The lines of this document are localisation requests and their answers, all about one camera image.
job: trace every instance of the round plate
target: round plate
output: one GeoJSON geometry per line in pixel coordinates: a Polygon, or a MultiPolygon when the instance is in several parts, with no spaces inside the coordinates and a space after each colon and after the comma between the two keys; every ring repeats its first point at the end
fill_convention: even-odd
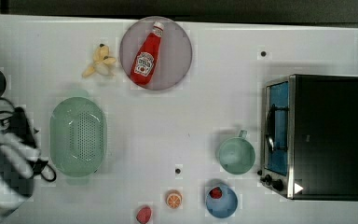
{"type": "Polygon", "coordinates": [[[155,21],[164,24],[164,33],[154,75],[150,82],[142,87],[161,91],[180,82],[191,65],[193,50],[190,39],[179,24],[163,17],[147,17],[136,22],[121,40],[120,60],[125,73],[130,77],[135,56],[152,31],[155,21]]]}
{"type": "Polygon", "coordinates": [[[237,195],[235,194],[234,190],[229,188],[227,185],[221,184],[216,187],[208,191],[206,195],[206,208],[208,212],[211,213],[211,215],[214,217],[230,217],[232,214],[234,214],[235,210],[237,210],[237,195]],[[209,195],[209,192],[216,187],[219,187],[222,190],[222,197],[219,199],[214,199],[211,197],[211,195],[209,195]]]}
{"type": "Polygon", "coordinates": [[[230,138],[219,150],[219,161],[222,167],[233,175],[248,172],[255,163],[255,150],[242,137],[230,138]]]}
{"type": "Polygon", "coordinates": [[[65,175],[94,173],[103,162],[106,121],[91,100],[73,97],[61,102],[50,119],[50,155],[65,175]]]}

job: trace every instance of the oven handle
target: oven handle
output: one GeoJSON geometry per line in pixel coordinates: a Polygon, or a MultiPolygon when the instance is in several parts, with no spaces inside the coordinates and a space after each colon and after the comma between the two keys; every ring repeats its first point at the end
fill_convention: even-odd
{"type": "Polygon", "coordinates": [[[275,147],[274,146],[274,136],[275,136],[275,111],[281,110],[286,113],[289,111],[289,107],[277,107],[276,105],[272,105],[268,111],[267,119],[266,119],[266,143],[268,149],[270,151],[274,150],[287,150],[287,147],[275,147]]]}

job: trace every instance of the orange fruit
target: orange fruit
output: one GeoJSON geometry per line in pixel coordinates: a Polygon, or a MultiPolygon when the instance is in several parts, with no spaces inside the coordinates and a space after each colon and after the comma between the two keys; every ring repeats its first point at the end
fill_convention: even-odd
{"type": "Polygon", "coordinates": [[[182,195],[179,193],[179,191],[174,191],[170,193],[167,197],[167,205],[170,208],[178,208],[182,203],[182,195]]]}

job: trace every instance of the oven door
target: oven door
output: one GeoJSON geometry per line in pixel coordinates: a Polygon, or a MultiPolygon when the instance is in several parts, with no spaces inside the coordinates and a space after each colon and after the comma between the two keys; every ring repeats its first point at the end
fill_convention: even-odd
{"type": "Polygon", "coordinates": [[[287,176],[289,83],[268,86],[267,98],[264,168],[287,176]]]}

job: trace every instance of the pink plate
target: pink plate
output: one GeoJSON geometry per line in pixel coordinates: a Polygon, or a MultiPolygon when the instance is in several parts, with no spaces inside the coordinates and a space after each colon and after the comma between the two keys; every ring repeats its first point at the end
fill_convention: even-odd
{"type": "Polygon", "coordinates": [[[130,77],[133,60],[152,31],[155,21],[164,24],[164,33],[159,46],[155,73],[150,82],[142,87],[161,91],[180,82],[191,65],[193,51],[190,39],[178,23],[164,17],[147,17],[137,21],[121,40],[120,60],[124,71],[130,77]]]}

